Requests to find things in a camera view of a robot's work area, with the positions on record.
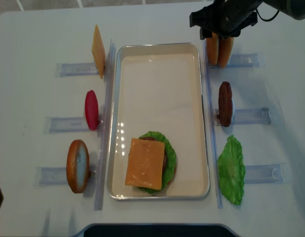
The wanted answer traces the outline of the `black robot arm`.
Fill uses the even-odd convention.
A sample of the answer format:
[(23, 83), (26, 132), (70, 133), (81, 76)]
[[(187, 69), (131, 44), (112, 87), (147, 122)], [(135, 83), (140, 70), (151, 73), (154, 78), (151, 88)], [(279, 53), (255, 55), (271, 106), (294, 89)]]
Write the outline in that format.
[(263, 2), (295, 20), (305, 19), (305, 0), (215, 0), (190, 14), (190, 27), (200, 27), (202, 40), (213, 33), (221, 39), (238, 37), (242, 29), (258, 22), (257, 8)]

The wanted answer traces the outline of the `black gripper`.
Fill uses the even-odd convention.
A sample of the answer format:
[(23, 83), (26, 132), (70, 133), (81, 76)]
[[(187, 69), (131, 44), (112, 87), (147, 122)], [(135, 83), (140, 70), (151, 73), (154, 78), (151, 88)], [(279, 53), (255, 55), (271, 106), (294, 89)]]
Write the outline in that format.
[(190, 27), (200, 27), (201, 40), (212, 38), (212, 32), (219, 39), (238, 37), (242, 29), (257, 23), (257, 7), (256, 0), (216, 0), (190, 14)]

